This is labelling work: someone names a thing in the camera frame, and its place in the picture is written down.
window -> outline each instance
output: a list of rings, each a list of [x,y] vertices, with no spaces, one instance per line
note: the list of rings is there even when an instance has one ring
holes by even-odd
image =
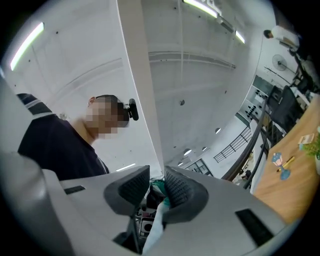
[[[196,172],[196,173],[200,173],[200,174],[204,174],[204,175],[208,175],[208,176],[213,177],[212,173],[210,172],[207,165],[205,164],[205,162],[202,159],[189,165],[186,169],[193,171],[193,172]]]

short black hair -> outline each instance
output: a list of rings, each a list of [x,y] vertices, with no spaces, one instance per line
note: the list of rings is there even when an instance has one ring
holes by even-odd
[[[265,31],[263,31],[263,35],[266,37],[266,38],[270,38],[269,34],[271,33],[271,30],[269,29],[266,29]]]
[[[123,125],[121,127],[127,127],[129,124],[129,112],[123,102],[121,102],[118,97],[114,95],[109,95],[109,94],[104,94],[95,97],[95,99],[101,99],[104,98],[106,102],[111,102],[111,103],[116,103],[117,104],[117,109],[118,109],[118,114],[123,116]]]

black rectangular slot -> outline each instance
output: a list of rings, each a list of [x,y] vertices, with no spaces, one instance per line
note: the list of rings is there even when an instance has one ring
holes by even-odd
[[[64,190],[64,192],[67,194],[67,195],[70,195],[70,194],[73,194],[73,193],[76,193],[76,192],[79,192],[79,191],[82,191],[82,190],[85,190],[86,188],[84,186],[73,186],[73,187],[69,187],[69,188],[66,188]]]
[[[258,247],[274,237],[269,229],[267,229],[250,209],[239,210],[236,211],[235,214]]]

wooden desk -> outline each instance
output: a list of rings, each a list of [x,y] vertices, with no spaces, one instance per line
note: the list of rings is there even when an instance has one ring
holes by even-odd
[[[299,150],[301,136],[315,135],[320,126],[320,96],[311,101],[299,122],[269,151],[264,172],[254,195],[282,216],[286,223],[302,218],[306,213],[318,188],[320,176],[316,172],[315,158]],[[271,162],[276,152],[282,153],[285,163],[290,157],[295,160],[286,167],[291,171],[287,180],[280,180],[281,172]]]

green cloth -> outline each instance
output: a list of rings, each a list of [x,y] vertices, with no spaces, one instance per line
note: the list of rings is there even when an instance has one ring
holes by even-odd
[[[165,199],[163,200],[163,203],[166,205],[166,206],[170,206],[170,200],[168,198],[168,194],[166,192],[166,189],[165,189],[165,181],[164,180],[155,180],[153,182],[151,182],[151,185],[152,186],[157,186],[160,191],[162,192],[162,194],[164,194],[166,197]]]

